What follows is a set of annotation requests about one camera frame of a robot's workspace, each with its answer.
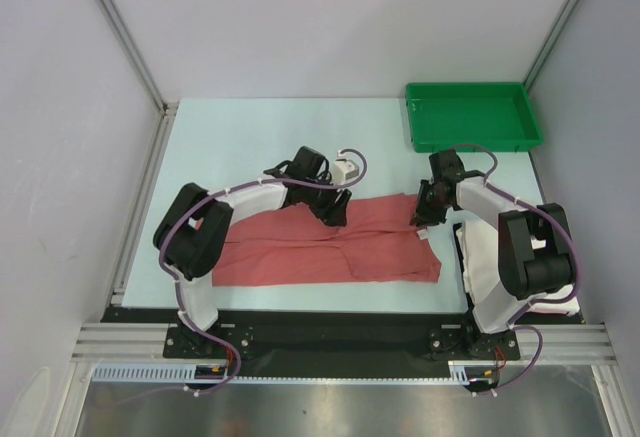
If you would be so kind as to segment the red t shirt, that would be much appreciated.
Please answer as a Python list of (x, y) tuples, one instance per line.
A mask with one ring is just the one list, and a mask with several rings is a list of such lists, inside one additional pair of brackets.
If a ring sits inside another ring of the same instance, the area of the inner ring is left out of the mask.
[(215, 286), (437, 282), (442, 264), (410, 224), (417, 197), (352, 200), (347, 225), (329, 227), (303, 204), (231, 226), (211, 273)]

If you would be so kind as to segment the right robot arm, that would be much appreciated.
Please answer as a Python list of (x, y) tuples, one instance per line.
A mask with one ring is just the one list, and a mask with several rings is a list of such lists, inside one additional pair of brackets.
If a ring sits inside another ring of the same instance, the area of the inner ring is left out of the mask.
[(497, 187), (489, 171), (466, 169), (456, 148), (429, 163), (432, 176), (420, 183), (411, 223), (434, 227), (451, 211), (473, 214), (452, 226), (469, 303), (457, 348), (484, 358), (532, 307), (572, 301), (581, 263), (562, 206), (535, 206)]

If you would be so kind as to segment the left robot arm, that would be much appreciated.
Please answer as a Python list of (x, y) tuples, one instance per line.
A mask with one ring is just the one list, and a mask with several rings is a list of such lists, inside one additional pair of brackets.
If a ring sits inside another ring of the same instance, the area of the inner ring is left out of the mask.
[(159, 265), (173, 280), (179, 320), (189, 330), (186, 344), (197, 355), (214, 354), (221, 333), (213, 325), (219, 312), (205, 276), (214, 269), (229, 229), (249, 217), (292, 205), (305, 205), (327, 227), (344, 227), (350, 188), (368, 170), (366, 158), (343, 149), (334, 161), (302, 146), (291, 160), (263, 171), (254, 180), (211, 192), (184, 185), (153, 236)]

